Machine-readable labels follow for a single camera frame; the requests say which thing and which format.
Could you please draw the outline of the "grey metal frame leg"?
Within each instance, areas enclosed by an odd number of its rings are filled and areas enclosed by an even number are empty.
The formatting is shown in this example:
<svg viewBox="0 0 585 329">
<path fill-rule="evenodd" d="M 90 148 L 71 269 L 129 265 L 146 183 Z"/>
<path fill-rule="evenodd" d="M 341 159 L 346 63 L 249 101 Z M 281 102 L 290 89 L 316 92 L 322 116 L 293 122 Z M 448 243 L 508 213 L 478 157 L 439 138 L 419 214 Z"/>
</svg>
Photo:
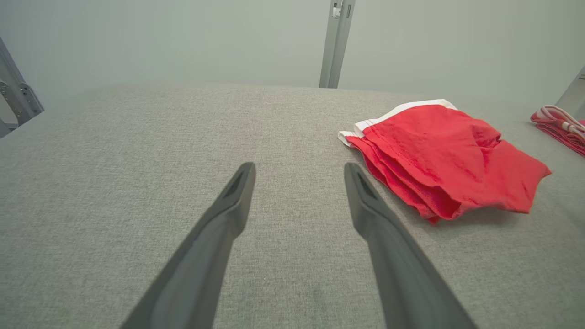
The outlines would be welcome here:
<svg viewBox="0 0 585 329">
<path fill-rule="evenodd" d="M 562 94 L 555 106 L 577 121 L 585 120 L 585 65 Z"/>
</svg>

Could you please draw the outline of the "red Bulls basketball jersey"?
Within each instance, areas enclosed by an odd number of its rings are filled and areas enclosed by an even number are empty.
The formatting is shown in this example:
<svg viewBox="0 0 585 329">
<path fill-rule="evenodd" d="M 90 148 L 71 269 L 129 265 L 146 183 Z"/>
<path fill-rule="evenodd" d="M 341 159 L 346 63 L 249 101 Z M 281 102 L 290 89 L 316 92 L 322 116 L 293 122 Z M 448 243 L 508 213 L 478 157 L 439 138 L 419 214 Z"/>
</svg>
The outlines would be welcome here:
<svg viewBox="0 0 585 329">
<path fill-rule="evenodd" d="M 557 106 L 541 107 L 530 120 L 537 129 L 585 158 L 585 121 L 577 121 Z"/>
</svg>

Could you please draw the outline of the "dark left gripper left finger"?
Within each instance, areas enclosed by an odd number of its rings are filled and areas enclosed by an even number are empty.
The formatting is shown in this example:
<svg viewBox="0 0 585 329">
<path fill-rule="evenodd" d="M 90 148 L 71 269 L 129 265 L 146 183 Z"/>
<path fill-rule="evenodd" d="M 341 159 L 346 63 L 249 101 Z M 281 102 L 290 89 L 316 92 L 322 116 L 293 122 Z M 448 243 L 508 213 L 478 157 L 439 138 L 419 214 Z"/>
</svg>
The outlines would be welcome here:
<svg viewBox="0 0 585 329">
<path fill-rule="evenodd" d="M 244 231 L 255 185 L 252 162 L 236 170 L 120 329 L 212 329 L 234 240 Z"/>
</svg>

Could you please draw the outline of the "red white shorts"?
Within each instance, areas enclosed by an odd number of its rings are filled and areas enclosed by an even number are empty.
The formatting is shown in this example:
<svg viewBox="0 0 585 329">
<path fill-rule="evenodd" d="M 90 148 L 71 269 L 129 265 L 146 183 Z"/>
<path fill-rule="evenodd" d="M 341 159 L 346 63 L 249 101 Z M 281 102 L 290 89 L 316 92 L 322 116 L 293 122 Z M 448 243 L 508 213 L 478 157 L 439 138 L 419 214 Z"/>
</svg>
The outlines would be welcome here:
<svg viewBox="0 0 585 329">
<path fill-rule="evenodd" d="M 528 214 L 539 183 L 551 175 L 497 129 L 444 99 L 401 104 L 338 138 L 430 223 L 485 207 Z"/>
</svg>

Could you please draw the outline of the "grey metal corner bracket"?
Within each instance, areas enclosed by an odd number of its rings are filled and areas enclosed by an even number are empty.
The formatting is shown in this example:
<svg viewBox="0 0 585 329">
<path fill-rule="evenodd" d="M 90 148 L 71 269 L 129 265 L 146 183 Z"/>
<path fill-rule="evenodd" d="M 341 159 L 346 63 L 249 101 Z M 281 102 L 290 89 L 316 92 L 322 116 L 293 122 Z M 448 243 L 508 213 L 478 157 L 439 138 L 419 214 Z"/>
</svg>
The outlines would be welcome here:
<svg viewBox="0 0 585 329">
<path fill-rule="evenodd" d="M 45 111 L 33 88 L 25 82 L 1 37 L 0 97 L 17 120 L 17 123 L 6 123 L 0 118 L 0 139 Z"/>
</svg>

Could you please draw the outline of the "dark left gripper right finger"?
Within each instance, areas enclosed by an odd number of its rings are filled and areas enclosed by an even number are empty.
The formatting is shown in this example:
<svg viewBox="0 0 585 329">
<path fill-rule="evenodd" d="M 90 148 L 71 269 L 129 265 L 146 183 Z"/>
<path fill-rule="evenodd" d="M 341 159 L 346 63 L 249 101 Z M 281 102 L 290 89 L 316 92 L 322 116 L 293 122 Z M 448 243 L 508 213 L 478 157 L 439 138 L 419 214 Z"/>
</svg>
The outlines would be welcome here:
<svg viewBox="0 0 585 329">
<path fill-rule="evenodd" d="M 345 164 L 344 179 L 353 226 L 370 251 L 387 329 L 477 329 L 360 166 Z"/>
</svg>

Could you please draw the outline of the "grey metal partition post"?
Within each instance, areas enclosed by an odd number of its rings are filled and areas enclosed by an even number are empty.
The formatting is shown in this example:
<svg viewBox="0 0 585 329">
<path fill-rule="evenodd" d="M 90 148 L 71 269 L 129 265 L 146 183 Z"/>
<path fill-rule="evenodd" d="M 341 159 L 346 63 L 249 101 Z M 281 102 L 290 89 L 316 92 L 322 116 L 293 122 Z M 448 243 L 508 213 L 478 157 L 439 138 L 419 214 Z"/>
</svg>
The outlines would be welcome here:
<svg viewBox="0 0 585 329">
<path fill-rule="evenodd" d="M 356 0 L 330 0 L 320 88 L 338 88 Z"/>
</svg>

